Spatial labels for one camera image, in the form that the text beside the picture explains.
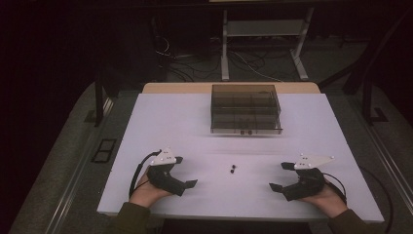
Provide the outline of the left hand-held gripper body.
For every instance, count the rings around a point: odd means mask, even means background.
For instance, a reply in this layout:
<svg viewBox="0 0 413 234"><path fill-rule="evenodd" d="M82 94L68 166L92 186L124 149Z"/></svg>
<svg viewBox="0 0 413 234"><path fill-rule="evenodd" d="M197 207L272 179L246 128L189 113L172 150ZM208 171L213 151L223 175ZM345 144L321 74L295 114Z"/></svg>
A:
<svg viewBox="0 0 413 234"><path fill-rule="evenodd" d="M176 164L175 155L169 147L160 153L150 162L147 176L152 185L163 189L171 194L182 196L186 190L184 182L174 178L170 171Z"/></svg>

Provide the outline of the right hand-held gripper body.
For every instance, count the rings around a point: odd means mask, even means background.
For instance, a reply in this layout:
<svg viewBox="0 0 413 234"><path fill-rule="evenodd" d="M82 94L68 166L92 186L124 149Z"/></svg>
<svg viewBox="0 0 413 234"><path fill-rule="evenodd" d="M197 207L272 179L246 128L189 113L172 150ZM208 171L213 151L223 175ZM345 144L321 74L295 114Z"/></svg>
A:
<svg viewBox="0 0 413 234"><path fill-rule="evenodd" d="M283 195L287 201L298 200L318 194L324 187L324 176L319 167L334 161L333 156L317 156L301 154L293 162L298 181L283 188Z"/></svg>

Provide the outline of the person's left hand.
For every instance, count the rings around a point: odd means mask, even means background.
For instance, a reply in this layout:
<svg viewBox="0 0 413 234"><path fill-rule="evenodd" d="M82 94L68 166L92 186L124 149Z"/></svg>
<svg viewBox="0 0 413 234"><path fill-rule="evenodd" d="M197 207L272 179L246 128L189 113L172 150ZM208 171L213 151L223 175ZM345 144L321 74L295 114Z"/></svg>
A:
<svg viewBox="0 0 413 234"><path fill-rule="evenodd" d="M169 192L152 185L147 173L144 173L130 196L129 202L141 207L150 208L156 202L168 196L170 196Z"/></svg>

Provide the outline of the person's right hand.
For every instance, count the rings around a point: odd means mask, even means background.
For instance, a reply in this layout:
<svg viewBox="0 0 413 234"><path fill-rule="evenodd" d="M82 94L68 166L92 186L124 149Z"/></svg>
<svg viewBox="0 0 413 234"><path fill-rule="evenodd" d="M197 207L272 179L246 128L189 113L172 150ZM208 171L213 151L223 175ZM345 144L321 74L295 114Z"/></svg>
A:
<svg viewBox="0 0 413 234"><path fill-rule="evenodd" d="M347 205L328 185L320 193L302 198L300 202L306 202L315 206L329 218L334 218L348 209Z"/></svg>

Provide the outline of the white table board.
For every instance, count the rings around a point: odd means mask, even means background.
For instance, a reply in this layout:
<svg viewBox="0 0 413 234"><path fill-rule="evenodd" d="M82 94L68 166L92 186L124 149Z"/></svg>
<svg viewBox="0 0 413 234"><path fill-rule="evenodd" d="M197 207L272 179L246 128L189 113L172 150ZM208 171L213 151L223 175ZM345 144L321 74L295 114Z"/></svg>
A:
<svg viewBox="0 0 413 234"><path fill-rule="evenodd" d="M301 154L333 156L321 166L347 190L348 205L363 220L383 216L358 168L341 128L322 94L284 94L282 133L271 136L221 136L210 131L208 94L141 94L138 96L115 162L103 190L98 211L116 215L129 197L132 176L148 154L161 148L183 157L173 177L198 182L182 196L157 202L152 214L173 218L232 220L322 220L313 206L288 202L270 183L287 186L296 173L282 162ZM237 168L230 173L232 166Z"/></svg>

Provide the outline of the black floor socket panel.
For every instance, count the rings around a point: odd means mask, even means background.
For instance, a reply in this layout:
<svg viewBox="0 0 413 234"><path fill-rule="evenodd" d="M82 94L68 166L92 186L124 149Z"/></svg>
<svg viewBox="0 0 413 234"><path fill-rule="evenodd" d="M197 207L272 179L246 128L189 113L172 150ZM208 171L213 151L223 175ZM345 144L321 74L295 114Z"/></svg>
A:
<svg viewBox="0 0 413 234"><path fill-rule="evenodd" d="M92 157L91 161L93 163L107 163L111 159L111 155L113 153L113 150L115 148L117 139L116 138L104 138L94 156Z"/></svg>

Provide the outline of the clear plastic drawer organizer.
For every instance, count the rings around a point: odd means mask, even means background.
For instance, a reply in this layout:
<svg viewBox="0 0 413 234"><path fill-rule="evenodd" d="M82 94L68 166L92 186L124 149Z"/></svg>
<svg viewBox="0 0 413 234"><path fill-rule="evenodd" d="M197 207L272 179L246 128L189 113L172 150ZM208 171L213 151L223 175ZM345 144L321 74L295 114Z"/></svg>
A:
<svg viewBox="0 0 413 234"><path fill-rule="evenodd" d="M280 135L281 107L274 85L213 85L210 131L213 134Z"/></svg>

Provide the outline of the black metal stand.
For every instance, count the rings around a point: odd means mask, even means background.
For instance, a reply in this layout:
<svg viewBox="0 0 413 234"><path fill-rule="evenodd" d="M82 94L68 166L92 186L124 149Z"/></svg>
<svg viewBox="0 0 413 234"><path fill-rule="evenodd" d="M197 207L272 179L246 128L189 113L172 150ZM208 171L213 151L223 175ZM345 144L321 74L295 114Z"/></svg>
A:
<svg viewBox="0 0 413 234"><path fill-rule="evenodd" d="M376 115L372 115L373 87L378 86L413 128L413 5L379 20L372 28L361 56L318 82L318 86L325 88L349 74L343 92L354 95L362 88L361 114L369 125L385 121L378 109L375 109Z"/></svg>
<svg viewBox="0 0 413 234"><path fill-rule="evenodd" d="M94 123L98 127L104 117L104 106L108 98L114 97L116 89L107 66L100 67L94 76L94 104L95 109L92 114L88 114L85 119L88 123Z"/></svg>

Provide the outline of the white metal stand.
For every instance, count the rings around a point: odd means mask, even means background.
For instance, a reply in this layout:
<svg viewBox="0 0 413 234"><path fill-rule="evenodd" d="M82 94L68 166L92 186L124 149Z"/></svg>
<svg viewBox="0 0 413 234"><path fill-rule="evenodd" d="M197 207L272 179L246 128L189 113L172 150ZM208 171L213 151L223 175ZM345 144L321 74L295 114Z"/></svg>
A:
<svg viewBox="0 0 413 234"><path fill-rule="evenodd" d="M314 10L314 8L309 8L303 19L269 20L228 20L228 11L225 10L222 22L221 80L230 80L228 60L229 37L296 36L298 42L296 47L290 50L290 56L299 78L302 81L307 81L309 76L300 59L300 55Z"/></svg>

